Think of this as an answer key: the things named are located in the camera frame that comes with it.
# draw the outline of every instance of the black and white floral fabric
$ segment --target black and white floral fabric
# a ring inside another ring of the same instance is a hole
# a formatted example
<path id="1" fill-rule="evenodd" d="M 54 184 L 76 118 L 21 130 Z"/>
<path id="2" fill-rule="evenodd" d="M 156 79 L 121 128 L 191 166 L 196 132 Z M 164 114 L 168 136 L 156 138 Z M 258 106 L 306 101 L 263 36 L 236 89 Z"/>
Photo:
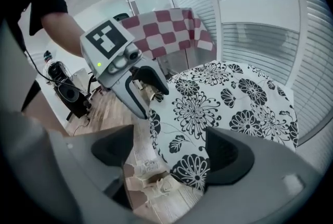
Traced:
<path id="1" fill-rule="evenodd" d="M 298 143 L 292 97 L 258 68 L 213 61 L 168 81 L 169 95 L 150 102 L 152 145 L 178 181 L 203 190 L 210 169 L 206 127 L 219 127 L 285 145 Z"/>

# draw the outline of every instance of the checkered towel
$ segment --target checkered towel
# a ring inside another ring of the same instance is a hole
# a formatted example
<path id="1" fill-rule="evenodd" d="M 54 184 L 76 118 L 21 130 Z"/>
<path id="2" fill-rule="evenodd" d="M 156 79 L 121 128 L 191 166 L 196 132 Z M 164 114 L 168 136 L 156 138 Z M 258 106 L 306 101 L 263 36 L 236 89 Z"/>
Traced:
<path id="1" fill-rule="evenodd" d="M 153 11 L 120 22 L 152 59 L 190 47 L 215 51 L 209 32 L 191 8 Z"/>

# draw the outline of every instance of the cable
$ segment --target cable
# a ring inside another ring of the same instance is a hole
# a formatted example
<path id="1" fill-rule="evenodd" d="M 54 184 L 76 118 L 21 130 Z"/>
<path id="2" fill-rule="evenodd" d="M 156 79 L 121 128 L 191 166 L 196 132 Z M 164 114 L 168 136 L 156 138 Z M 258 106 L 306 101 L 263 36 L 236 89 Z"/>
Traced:
<path id="1" fill-rule="evenodd" d="M 45 76 L 44 76 L 43 74 L 41 74 L 40 71 L 38 70 L 38 68 L 37 68 L 35 62 L 33 61 L 31 55 L 29 54 L 28 50 L 25 50 L 25 51 L 26 51 L 27 54 L 29 55 L 30 60 L 31 60 L 33 66 L 35 67 L 35 69 L 37 70 L 38 74 L 41 75 L 44 79 L 46 79 L 46 80 L 48 80 L 48 81 L 53 81 L 53 82 L 56 82 L 56 83 L 59 83 L 59 84 L 67 85 L 67 86 L 69 86 L 69 87 L 72 87 L 72 88 L 75 88 L 75 89 L 79 90 L 81 93 L 84 93 L 80 88 L 76 87 L 76 86 L 73 85 L 73 84 L 68 84 L 68 83 L 64 83 L 64 82 L 61 82 L 61 81 L 58 81 L 58 80 L 52 80 L 52 79 L 49 79 L 49 78 L 45 77 Z"/>
<path id="2" fill-rule="evenodd" d="M 88 118 L 88 124 L 87 125 L 79 125 L 76 129 L 75 129 L 75 131 L 74 131 L 74 133 L 73 133 L 73 135 L 72 136 L 74 136 L 75 135 L 75 133 L 76 133 L 76 131 L 78 130 L 78 128 L 79 127 L 82 127 L 82 128 L 85 128 L 85 127 L 87 127 L 88 125 L 89 125 L 89 123 L 90 123 L 90 118 Z"/>

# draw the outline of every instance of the black speaker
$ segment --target black speaker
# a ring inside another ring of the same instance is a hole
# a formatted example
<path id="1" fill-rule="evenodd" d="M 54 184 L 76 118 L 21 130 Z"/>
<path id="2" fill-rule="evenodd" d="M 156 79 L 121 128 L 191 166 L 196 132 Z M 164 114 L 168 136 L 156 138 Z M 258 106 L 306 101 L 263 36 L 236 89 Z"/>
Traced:
<path id="1" fill-rule="evenodd" d="M 73 82 L 68 78 L 63 82 L 74 85 Z M 54 90 L 61 99 L 61 101 L 74 115 L 76 115 L 76 117 L 81 118 L 88 113 L 87 107 L 85 105 L 85 101 L 87 101 L 87 98 L 84 96 L 83 93 L 79 92 L 79 90 L 63 84 L 54 87 Z"/>

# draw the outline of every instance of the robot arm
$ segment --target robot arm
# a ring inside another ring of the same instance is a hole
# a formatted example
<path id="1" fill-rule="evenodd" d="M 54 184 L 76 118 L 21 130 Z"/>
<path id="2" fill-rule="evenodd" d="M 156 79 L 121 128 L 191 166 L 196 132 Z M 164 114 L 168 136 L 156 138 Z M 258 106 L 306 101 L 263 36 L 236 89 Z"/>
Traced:
<path id="1" fill-rule="evenodd" d="M 157 62 L 144 57 L 134 37 L 114 19 L 107 19 L 80 37 L 82 54 L 98 82 L 139 118 L 147 119 L 149 106 L 133 80 L 153 85 L 165 95 L 169 88 Z"/>

